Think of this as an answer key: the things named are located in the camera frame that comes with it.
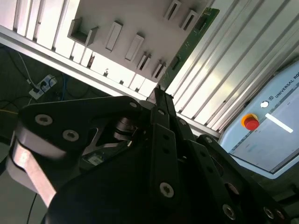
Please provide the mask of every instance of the electrical socket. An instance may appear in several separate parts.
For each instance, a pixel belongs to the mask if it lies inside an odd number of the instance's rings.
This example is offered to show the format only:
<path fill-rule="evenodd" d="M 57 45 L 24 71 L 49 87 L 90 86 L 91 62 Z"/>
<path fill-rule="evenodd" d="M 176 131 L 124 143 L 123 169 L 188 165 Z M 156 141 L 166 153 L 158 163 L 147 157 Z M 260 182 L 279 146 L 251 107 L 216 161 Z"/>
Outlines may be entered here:
<path fill-rule="evenodd" d="M 37 87 L 40 88 L 41 83 L 42 83 L 43 81 L 45 81 L 47 85 L 43 86 L 43 91 L 44 91 L 44 92 L 47 92 L 50 88 L 52 88 L 52 87 L 57 83 L 56 78 L 53 78 L 53 77 L 54 77 L 54 76 L 52 76 L 52 75 L 47 75 L 42 81 L 40 81 L 40 82 L 37 84 Z M 39 98 L 44 94 L 43 91 L 42 91 L 42 90 L 39 90 L 39 92 L 34 92 L 34 89 L 32 89 L 32 90 L 29 91 L 29 94 L 30 94 L 34 99 L 39 99 Z"/>

